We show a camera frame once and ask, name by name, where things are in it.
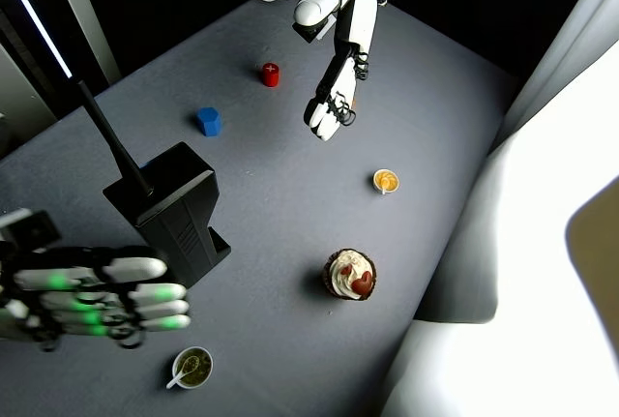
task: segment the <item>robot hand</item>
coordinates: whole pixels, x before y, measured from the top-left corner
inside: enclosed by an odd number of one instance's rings
[[[0,247],[0,337],[51,350],[63,334],[108,336],[135,348],[147,331],[190,324],[187,291],[163,282],[167,265],[152,248],[33,251],[42,234],[48,242],[57,236],[45,213],[20,210],[0,220],[8,240]]]
[[[327,141],[340,125],[353,123],[357,80],[368,77],[368,53],[378,4],[386,0],[300,0],[293,28],[308,42],[322,39],[335,24],[336,55],[305,112],[311,130]]]

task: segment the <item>green light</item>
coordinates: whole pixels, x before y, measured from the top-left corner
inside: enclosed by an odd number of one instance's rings
[[[89,304],[80,303],[79,301],[73,301],[72,309],[74,311],[81,311],[81,312],[87,311],[88,312],[88,311],[92,311],[94,308]]]
[[[104,337],[107,335],[107,329],[102,325],[93,325],[88,329],[88,332],[94,337]]]
[[[155,297],[159,301],[170,301],[174,299],[174,292],[170,288],[162,287],[158,288],[155,292]]]
[[[88,313],[84,313],[82,320],[84,323],[89,324],[89,325],[98,325],[101,323],[101,320],[99,319],[99,313],[96,311],[90,311]]]
[[[47,279],[47,285],[49,286],[49,288],[55,289],[58,291],[62,289],[71,288],[71,284],[69,283],[69,280],[67,279],[67,277],[65,277],[65,274],[63,274],[62,272],[60,273],[56,272],[55,274],[51,274],[49,278]]]
[[[169,330],[174,330],[176,328],[181,328],[181,323],[176,317],[167,317],[162,319],[162,327]]]

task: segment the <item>cup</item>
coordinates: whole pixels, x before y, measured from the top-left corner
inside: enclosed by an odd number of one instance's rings
[[[395,172],[388,168],[381,168],[374,172],[372,183],[377,191],[387,194],[396,192],[399,188],[399,178]]]
[[[192,346],[188,347],[187,349],[183,349],[181,352],[178,353],[176,359],[174,359],[174,363],[172,364],[172,377],[174,377],[176,373],[180,371],[181,367],[183,367],[183,363],[191,356],[197,356],[200,364],[198,365],[195,372],[184,376],[178,382],[178,386],[186,390],[193,390],[202,386],[204,383],[206,383],[206,380],[209,379],[211,373],[213,372],[213,356],[211,356],[211,353],[203,347]],[[192,383],[191,381],[189,381],[195,379],[195,375],[192,376],[194,373],[199,374],[199,382],[197,383]]]

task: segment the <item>cupcake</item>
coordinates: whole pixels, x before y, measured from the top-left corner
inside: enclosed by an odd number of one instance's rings
[[[322,280],[331,294],[353,301],[365,301],[376,286],[376,268],[363,253],[340,250],[329,257]]]

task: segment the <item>blue hexagonal block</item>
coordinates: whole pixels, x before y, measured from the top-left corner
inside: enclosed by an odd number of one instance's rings
[[[217,136],[221,132],[220,114],[212,107],[197,111],[197,125],[205,136]]]

